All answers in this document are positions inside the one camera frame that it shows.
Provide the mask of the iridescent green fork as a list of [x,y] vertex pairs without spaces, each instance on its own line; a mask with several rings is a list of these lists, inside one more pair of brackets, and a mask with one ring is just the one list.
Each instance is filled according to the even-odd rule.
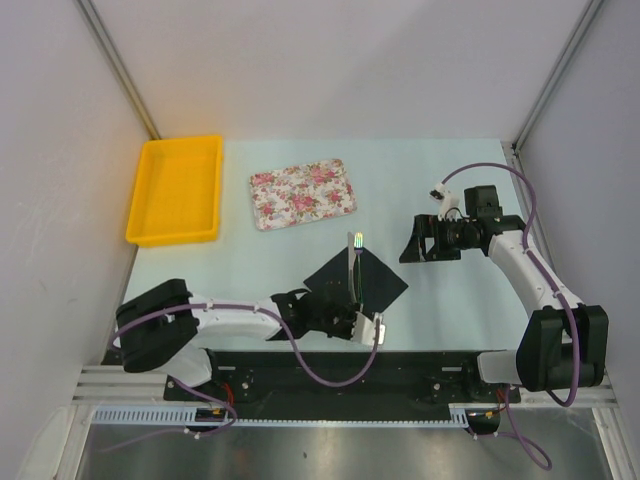
[[354,293],[356,301],[364,304],[364,287],[362,282],[362,254],[364,252],[363,234],[357,232],[354,236]]

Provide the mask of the silver table knife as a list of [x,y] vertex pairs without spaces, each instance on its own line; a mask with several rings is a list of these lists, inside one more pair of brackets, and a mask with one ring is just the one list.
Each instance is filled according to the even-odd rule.
[[355,276],[354,267],[356,261],[355,252],[355,235],[352,232],[347,233],[347,274],[348,274],[348,288],[352,302],[357,301],[356,288],[355,288]]

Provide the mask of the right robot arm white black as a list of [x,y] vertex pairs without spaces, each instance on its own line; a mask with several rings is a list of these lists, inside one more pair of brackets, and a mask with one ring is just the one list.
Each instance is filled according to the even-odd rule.
[[498,384],[531,392],[600,385],[607,314],[561,283],[526,234],[523,219],[504,214],[495,186],[466,189],[466,214],[461,218],[455,215],[456,199],[444,187],[438,186],[431,195],[440,210],[415,216],[400,263],[455,261],[465,250],[479,250],[505,275],[529,317],[517,349],[478,355],[478,366],[461,376],[463,393],[473,401],[484,401]]

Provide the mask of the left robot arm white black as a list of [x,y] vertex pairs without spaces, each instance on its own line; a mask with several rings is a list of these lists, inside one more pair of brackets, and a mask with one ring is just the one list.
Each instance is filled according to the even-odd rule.
[[371,346],[375,324],[341,288],[300,288],[240,302],[194,295],[185,280],[171,279],[117,309],[110,347],[126,372],[161,371],[207,400],[221,387],[210,357],[219,340],[299,340],[310,332]]

